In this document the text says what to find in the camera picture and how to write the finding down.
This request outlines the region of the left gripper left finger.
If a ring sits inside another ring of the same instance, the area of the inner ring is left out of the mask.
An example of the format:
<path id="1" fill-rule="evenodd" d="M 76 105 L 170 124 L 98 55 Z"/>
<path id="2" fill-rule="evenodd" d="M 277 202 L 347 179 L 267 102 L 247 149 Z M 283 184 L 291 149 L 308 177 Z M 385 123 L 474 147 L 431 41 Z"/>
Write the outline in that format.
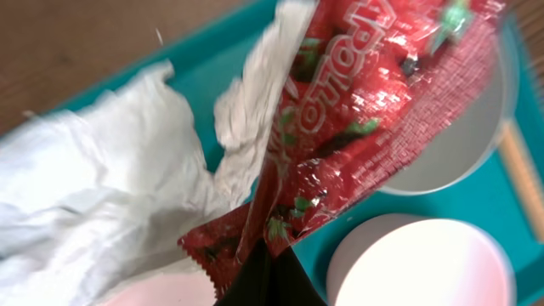
<path id="1" fill-rule="evenodd" d="M 269 306 L 271 268 L 269 250 L 260 239 L 228 291 L 214 306 Z"/>

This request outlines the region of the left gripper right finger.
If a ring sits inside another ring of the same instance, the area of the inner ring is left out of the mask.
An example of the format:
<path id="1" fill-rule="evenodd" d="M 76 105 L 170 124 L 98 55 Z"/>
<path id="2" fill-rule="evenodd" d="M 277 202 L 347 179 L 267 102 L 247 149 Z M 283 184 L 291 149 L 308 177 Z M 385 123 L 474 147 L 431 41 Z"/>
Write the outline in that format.
<path id="1" fill-rule="evenodd" d="M 291 248 L 273 261 L 270 276 L 272 306 L 326 306 Z"/>

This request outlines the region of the large white napkin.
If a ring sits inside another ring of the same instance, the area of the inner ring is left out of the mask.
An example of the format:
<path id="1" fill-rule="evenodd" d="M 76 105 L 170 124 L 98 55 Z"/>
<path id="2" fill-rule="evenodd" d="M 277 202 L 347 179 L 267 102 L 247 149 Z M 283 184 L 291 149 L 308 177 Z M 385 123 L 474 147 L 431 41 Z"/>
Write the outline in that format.
<path id="1" fill-rule="evenodd" d="M 1 140 L 1 306 L 93 305 L 171 262 L 214 214 L 187 100 L 164 61 L 92 105 L 37 116 Z"/>

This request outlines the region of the red snack wrapper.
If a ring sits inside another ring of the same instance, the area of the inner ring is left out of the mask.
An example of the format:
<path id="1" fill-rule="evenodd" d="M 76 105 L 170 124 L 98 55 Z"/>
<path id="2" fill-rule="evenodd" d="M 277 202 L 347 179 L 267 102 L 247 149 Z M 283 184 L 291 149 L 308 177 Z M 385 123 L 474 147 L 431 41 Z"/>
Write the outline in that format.
<path id="1" fill-rule="evenodd" d="M 252 249 L 267 258 L 414 162 L 482 93 L 503 1 L 318 3 L 275 109 L 251 202 L 179 245 L 223 298 Z"/>

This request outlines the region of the small white napkin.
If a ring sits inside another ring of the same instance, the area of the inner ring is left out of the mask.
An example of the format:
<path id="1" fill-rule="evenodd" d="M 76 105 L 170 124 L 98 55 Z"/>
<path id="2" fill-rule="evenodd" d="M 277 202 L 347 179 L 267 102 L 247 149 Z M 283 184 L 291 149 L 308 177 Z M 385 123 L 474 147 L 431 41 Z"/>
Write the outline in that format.
<path id="1" fill-rule="evenodd" d="M 316 7 L 316 1 L 279 2 L 274 20 L 246 57 L 242 76 L 216 100 L 214 126 L 224 157 L 214 182 L 230 210 L 244 203 L 260 173 L 288 69 Z"/>

